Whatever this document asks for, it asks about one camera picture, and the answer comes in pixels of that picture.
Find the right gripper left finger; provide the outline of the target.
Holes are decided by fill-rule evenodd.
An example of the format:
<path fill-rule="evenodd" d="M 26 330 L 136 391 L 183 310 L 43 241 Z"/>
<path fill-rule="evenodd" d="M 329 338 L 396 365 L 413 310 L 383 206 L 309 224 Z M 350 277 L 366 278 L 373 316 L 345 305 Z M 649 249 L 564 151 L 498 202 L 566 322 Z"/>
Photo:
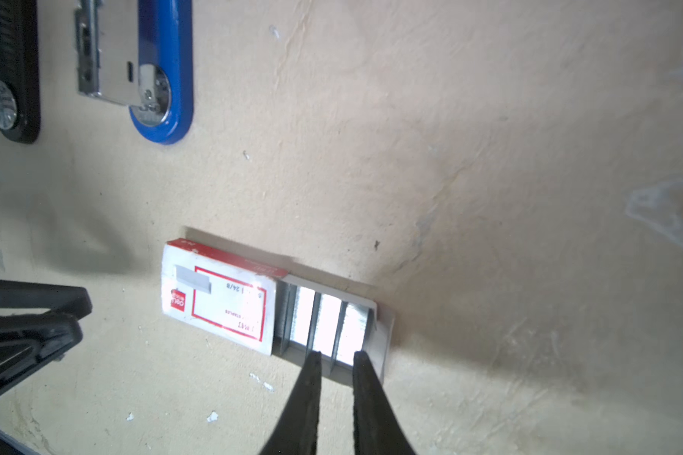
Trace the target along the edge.
<path fill-rule="evenodd" d="M 311 352 L 291 391 L 262 455 L 317 453 L 322 390 L 322 354 Z"/>

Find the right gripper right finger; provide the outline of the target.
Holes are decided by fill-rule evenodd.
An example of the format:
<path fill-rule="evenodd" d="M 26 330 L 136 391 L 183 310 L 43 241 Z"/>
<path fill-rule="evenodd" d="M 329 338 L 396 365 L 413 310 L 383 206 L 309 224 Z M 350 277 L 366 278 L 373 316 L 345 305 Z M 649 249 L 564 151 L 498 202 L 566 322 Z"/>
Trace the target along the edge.
<path fill-rule="evenodd" d="M 354 447 L 357 455 L 409 454 L 415 451 L 405 437 L 364 351 L 354 356 Z"/>

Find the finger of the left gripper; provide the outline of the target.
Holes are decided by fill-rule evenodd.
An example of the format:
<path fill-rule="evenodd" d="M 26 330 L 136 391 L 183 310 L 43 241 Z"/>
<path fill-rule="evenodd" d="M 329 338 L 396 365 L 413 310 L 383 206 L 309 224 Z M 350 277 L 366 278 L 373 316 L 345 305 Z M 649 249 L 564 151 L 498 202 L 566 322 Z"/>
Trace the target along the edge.
<path fill-rule="evenodd" d="M 0 317 L 0 396 L 82 339 L 77 318 L 68 314 Z"/>
<path fill-rule="evenodd" d="M 85 288 L 0 280 L 1 309 L 47 309 L 82 319 L 92 312 Z"/>

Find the red white staples box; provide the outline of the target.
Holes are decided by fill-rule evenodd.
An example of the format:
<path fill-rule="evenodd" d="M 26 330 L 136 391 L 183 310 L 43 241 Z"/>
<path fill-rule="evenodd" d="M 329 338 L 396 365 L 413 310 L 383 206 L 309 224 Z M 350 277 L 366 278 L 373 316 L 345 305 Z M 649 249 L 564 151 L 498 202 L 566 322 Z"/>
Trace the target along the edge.
<path fill-rule="evenodd" d="M 377 376 L 385 376 L 395 324 L 392 311 L 359 295 L 212 246 L 183 238 L 165 244 L 161 261 L 161 309 L 163 314 L 179 322 L 262 355 L 275 356 L 273 339 L 279 282 L 312 287 L 371 307 L 374 319 L 361 351 L 368 354 Z M 282 359 L 302 365 L 307 356 L 298 362 Z M 324 377 L 343 385 L 351 384 L 352 367 L 331 371 L 322 361 Z"/>

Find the black stapler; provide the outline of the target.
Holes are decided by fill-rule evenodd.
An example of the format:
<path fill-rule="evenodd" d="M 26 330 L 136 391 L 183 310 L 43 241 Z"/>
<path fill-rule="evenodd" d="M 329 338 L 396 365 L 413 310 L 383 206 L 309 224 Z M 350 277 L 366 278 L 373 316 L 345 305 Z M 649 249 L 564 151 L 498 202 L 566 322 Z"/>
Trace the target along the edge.
<path fill-rule="evenodd" d="M 41 128 L 38 16 L 35 1 L 0 0 L 0 131 L 36 142 Z"/>

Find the blue stapler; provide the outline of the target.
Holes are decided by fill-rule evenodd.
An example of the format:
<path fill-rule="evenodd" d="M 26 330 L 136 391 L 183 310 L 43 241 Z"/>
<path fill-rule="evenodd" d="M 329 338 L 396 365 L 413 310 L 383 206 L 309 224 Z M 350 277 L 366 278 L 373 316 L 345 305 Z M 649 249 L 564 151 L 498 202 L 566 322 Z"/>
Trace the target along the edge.
<path fill-rule="evenodd" d="M 147 140 L 169 145 L 194 115 L 193 3 L 79 1 L 78 92 L 124 106 Z"/>

